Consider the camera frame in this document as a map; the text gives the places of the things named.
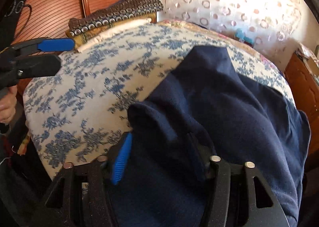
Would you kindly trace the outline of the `left hand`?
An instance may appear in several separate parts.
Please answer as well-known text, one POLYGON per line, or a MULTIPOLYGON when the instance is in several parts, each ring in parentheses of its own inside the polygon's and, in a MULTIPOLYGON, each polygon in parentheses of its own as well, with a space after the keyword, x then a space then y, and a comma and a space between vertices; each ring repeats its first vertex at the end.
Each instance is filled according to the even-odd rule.
POLYGON ((16 113, 16 99, 17 86, 8 88, 7 94, 1 99, 0 102, 0 121, 4 124, 9 124, 16 113))

